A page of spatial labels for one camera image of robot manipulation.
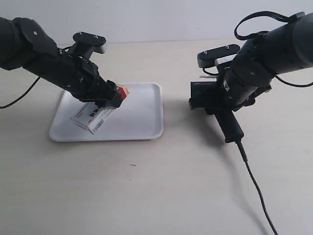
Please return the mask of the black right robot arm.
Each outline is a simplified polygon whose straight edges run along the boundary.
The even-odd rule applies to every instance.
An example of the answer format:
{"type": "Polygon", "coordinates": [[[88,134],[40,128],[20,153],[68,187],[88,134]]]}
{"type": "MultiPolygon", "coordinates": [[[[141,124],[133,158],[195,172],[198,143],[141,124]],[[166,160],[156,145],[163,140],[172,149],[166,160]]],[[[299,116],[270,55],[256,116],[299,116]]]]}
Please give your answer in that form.
{"type": "Polygon", "coordinates": [[[313,66],[313,15],[299,12],[284,16],[259,11],[239,23],[257,17],[270,17],[283,25],[271,31],[259,31],[235,37],[242,46],[231,44],[198,54],[203,71],[216,67],[217,80],[204,93],[205,111],[213,115],[221,110],[237,111],[255,103],[256,97],[271,90],[271,81],[280,74],[313,66]]]}

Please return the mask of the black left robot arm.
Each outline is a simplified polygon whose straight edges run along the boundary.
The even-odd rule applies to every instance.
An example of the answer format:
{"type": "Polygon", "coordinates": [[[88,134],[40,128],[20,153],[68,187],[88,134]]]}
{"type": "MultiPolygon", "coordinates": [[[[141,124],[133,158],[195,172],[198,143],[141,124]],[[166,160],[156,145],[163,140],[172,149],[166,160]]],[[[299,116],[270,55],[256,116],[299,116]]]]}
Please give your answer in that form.
{"type": "Polygon", "coordinates": [[[104,80],[98,66],[90,60],[94,52],[105,52],[106,38],[77,32],[73,39],[72,46],[62,49],[34,20],[1,18],[0,67],[7,71],[23,68],[81,102],[120,107],[123,99],[117,85],[104,80]]]}

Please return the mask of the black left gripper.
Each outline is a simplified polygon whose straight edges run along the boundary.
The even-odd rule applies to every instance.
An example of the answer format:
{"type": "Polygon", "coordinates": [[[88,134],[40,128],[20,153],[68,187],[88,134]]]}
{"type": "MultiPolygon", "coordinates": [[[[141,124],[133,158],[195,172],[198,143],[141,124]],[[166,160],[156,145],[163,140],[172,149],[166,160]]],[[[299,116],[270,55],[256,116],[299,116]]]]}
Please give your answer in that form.
{"type": "Polygon", "coordinates": [[[104,80],[98,66],[82,55],[60,56],[60,88],[81,102],[95,102],[100,107],[119,108],[122,103],[117,85],[104,80]]]}

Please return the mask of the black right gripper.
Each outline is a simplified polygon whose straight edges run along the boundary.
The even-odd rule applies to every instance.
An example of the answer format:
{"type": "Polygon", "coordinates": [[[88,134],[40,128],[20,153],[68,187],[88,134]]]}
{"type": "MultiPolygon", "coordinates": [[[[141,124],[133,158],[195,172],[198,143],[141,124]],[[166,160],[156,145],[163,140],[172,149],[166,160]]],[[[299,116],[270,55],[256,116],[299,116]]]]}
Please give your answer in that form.
{"type": "Polygon", "coordinates": [[[235,56],[229,70],[215,83],[223,104],[237,111],[271,90],[271,74],[254,56],[235,56]]]}

